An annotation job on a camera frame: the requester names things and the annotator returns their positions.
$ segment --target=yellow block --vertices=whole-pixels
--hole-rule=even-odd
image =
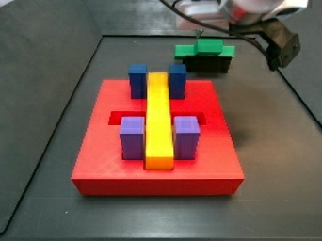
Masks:
[[[174,142],[167,73],[151,72],[147,79],[146,169],[174,169]]]

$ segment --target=blue block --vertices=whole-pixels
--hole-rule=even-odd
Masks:
[[[124,160],[143,160],[144,157],[144,117],[123,117],[119,139]]]
[[[175,159],[192,160],[200,136],[196,117],[175,117]]]
[[[130,65],[128,77],[130,77],[132,99],[146,99],[146,92],[147,92],[146,76],[147,76],[146,64]]]
[[[170,99],[184,99],[186,66],[171,64],[168,66],[168,96]]]

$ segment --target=building block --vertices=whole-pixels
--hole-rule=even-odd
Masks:
[[[144,117],[123,117],[119,128],[122,156],[124,160],[143,160]]]
[[[174,155],[167,73],[151,72],[147,80],[144,168],[174,169]]]
[[[175,59],[183,59],[187,56],[195,55],[194,45],[176,45],[175,46]]]
[[[223,51],[223,40],[198,39],[195,44],[195,55],[216,56]]]
[[[146,99],[146,77],[147,77],[147,65],[132,64],[128,70],[130,86],[131,86],[131,98]]]
[[[122,159],[119,116],[146,112],[146,99],[128,98],[130,91],[128,80],[102,83],[72,173],[79,193],[100,196],[235,193],[245,174],[211,81],[187,80],[186,98],[170,100],[172,116],[184,113],[198,116],[202,133],[195,160],[176,160],[174,170],[144,170],[142,161]]]
[[[200,135],[196,117],[175,117],[174,127],[175,159],[194,160]]]
[[[227,73],[231,57],[187,56],[183,64],[188,72],[220,72]]]
[[[168,96],[170,99],[184,99],[186,66],[171,64],[168,66]]]
[[[175,59],[182,60],[188,72],[227,73],[235,47],[222,40],[198,39],[195,45],[176,45]]]

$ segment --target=red base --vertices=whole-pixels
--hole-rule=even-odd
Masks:
[[[171,100],[172,116],[195,115],[200,124],[196,159],[175,160],[174,170],[144,170],[122,160],[122,116],[144,116],[146,100],[130,99],[127,80],[106,80],[79,152],[72,180],[83,195],[232,194],[245,174],[210,81],[187,81],[186,99]]]

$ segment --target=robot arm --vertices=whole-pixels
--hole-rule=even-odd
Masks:
[[[180,30],[211,28],[235,35],[262,51],[275,71],[289,66],[301,50],[298,34],[281,21],[301,12],[307,3],[309,0],[176,0],[172,10],[179,14]],[[269,43],[266,51],[245,37],[247,34],[262,36]]]

